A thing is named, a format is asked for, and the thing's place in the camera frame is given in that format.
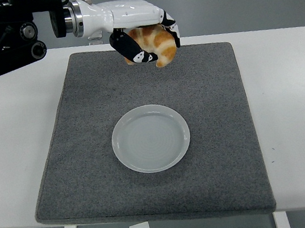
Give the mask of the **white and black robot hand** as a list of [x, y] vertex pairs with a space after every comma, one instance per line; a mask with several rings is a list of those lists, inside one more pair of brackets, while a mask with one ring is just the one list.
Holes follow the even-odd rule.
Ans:
[[147, 1], [119, 0], [91, 5], [77, 0], [69, 7], [74, 12], [76, 36], [109, 32], [110, 45], [130, 65], [155, 61], [157, 67], [164, 67], [181, 46], [176, 21]]

